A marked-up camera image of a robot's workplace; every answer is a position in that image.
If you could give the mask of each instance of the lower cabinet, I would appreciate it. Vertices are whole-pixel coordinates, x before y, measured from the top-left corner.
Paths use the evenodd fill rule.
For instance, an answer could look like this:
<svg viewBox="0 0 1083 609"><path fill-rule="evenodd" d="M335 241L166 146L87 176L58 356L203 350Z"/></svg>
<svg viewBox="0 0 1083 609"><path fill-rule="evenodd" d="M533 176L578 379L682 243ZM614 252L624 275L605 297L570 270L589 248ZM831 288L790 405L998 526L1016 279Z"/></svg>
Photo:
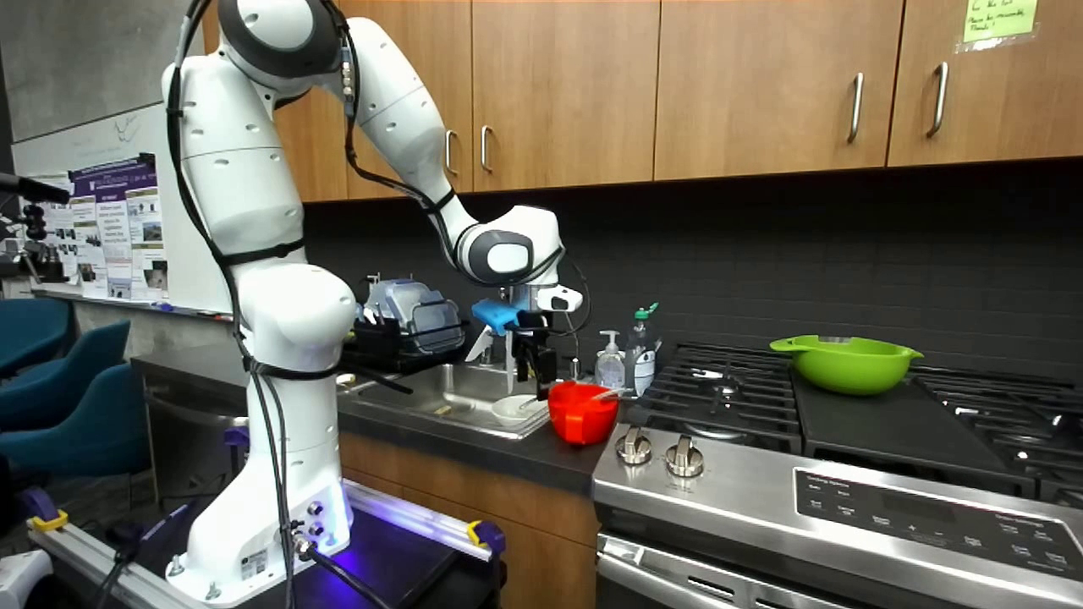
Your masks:
<svg viewBox="0 0 1083 609"><path fill-rule="evenodd" d="M435 511L492 521L507 542L506 609L595 605L595 515L585 494L341 433L341 473Z"/></svg>

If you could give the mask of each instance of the oven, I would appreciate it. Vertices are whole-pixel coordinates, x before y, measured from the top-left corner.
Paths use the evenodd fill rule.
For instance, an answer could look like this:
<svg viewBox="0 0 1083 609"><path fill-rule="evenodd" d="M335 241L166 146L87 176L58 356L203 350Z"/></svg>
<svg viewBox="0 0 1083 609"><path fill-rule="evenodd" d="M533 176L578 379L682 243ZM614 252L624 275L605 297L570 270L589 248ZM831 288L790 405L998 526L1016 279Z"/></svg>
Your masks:
<svg viewBox="0 0 1083 609"><path fill-rule="evenodd" d="M604 594L642 605L1083 605L1080 394L973 374L852 401L676 346L593 478Z"/></svg>

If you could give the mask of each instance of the kitchen sink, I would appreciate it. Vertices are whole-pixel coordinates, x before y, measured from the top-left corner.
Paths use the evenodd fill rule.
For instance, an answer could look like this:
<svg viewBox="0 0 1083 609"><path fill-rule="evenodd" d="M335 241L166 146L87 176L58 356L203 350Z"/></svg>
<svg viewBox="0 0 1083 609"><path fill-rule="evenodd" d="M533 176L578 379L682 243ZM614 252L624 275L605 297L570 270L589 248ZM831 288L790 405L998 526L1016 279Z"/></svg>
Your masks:
<svg viewBox="0 0 1083 609"><path fill-rule="evenodd" d="M442 425L460 425L500 438L524 438L549 418L535 381L516 381L493 365L435 365L412 374L386 374L390 381L346 381L341 405L390 408Z"/></svg>

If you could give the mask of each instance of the sticker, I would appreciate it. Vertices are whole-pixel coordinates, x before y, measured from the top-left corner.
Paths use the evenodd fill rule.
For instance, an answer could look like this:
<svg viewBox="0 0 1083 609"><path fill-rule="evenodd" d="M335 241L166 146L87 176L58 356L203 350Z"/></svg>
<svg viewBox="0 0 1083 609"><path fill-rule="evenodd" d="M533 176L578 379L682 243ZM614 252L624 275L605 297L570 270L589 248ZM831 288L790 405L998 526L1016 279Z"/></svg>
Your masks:
<svg viewBox="0 0 1083 609"><path fill-rule="evenodd" d="M1039 0L968 0L964 47L998 47L1037 31Z"/></svg>

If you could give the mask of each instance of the green colander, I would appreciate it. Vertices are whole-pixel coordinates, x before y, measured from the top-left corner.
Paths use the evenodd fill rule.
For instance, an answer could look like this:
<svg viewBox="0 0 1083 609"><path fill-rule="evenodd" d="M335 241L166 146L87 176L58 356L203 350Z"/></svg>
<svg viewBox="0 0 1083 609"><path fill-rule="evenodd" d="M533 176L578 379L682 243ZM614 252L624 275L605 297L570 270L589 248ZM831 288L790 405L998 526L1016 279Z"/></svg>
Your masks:
<svg viewBox="0 0 1083 609"><path fill-rule="evenodd" d="M813 384L847 394L879 394L909 379L921 350L860 334L792 334L771 343L771 350L792 356L800 374Z"/></svg>

